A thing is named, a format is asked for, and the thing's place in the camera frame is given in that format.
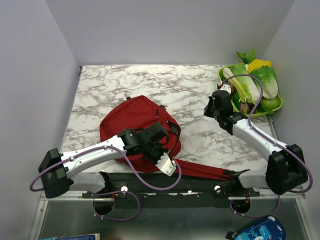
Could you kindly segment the red student backpack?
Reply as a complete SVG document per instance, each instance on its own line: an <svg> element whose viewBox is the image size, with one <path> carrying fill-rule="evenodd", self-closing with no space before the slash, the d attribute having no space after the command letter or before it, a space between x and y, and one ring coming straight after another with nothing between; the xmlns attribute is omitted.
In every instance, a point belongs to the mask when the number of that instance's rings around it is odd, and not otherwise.
<svg viewBox="0 0 320 240"><path fill-rule="evenodd" d="M125 129L146 129L155 123L161 123L167 131L168 139L162 139L160 142L169 150L168 155L177 161L181 167L182 175L216 181L229 181L236 175L241 174L240 171L175 158L182 148L180 141L181 128L164 107L144 95L128 98L107 114L99 125L100 141L104 142Z"/></svg>

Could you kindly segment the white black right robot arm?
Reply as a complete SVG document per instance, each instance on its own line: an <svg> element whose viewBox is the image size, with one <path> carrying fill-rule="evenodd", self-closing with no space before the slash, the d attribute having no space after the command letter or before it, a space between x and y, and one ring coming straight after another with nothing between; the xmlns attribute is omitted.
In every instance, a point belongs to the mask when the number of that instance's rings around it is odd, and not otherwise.
<svg viewBox="0 0 320 240"><path fill-rule="evenodd" d="M302 149L287 145L266 134L240 112L234 112L231 96L226 90L216 90L209 97L204 115L214 118L219 126L256 150L267 162L265 170L238 172L238 179L230 183L230 191L241 196L250 188L270 189L282 195L308 181L308 172L303 166Z"/></svg>

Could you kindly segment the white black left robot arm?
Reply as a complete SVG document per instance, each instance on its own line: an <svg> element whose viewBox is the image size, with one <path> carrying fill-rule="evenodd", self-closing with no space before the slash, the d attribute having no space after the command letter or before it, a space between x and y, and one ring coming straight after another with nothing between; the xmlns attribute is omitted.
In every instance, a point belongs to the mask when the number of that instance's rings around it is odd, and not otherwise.
<svg viewBox="0 0 320 240"><path fill-rule="evenodd" d="M143 155L162 173L171 176L176 170L168 150L160 143L169 135L159 122L143 129L124 129L117 135L83 149L60 153L49 150L38 167L45 196L59 197L76 184L86 186L91 192L104 198L110 194L111 185L99 173L84 177L85 170L106 161Z"/></svg>

